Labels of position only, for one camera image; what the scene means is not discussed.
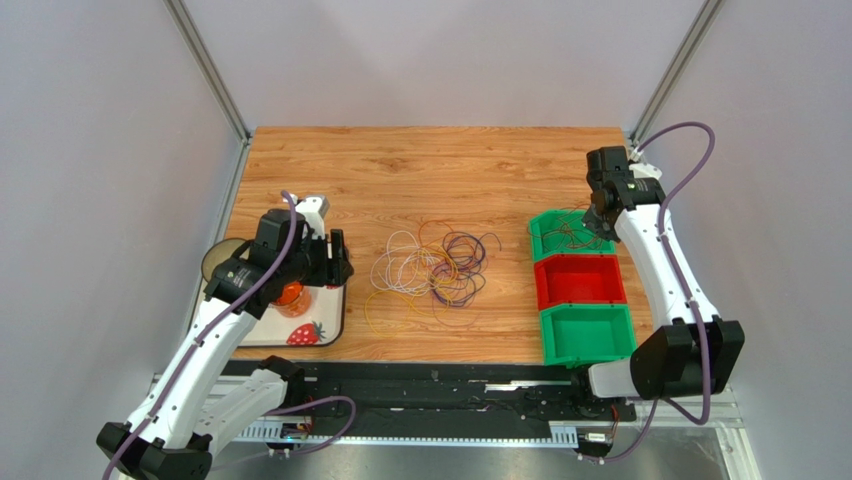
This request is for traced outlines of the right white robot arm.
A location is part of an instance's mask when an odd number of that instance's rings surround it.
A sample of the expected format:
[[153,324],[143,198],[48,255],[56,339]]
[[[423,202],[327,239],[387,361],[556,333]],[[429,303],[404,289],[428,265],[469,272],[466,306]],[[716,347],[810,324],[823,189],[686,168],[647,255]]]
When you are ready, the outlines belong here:
[[666,194],[622,146],[586,155],[591,189],[584,225],[619,242],[637,269],[654,331],[627,359],[589,367],[599,398],[673,400],[716,395],[727,386],[745,343],[736,320],[725,320],[704,293],[678,243]]

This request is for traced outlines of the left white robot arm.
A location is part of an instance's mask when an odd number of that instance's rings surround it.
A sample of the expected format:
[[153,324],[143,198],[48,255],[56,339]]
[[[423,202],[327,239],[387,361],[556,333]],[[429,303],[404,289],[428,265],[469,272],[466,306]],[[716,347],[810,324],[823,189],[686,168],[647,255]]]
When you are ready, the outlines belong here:
[[108,457],[103,476],[204,479],[222,449],[267,414],[313,410],[305,371],[278,356],[213,405],[206,400],[234,351],[285,287],[343,289],[354,273],[342,230],[319,214],[271,209],[253,238],[227,239],[202,262],[204,297],[187,336],[159,381],[123,422],[108,422],[96,444]]

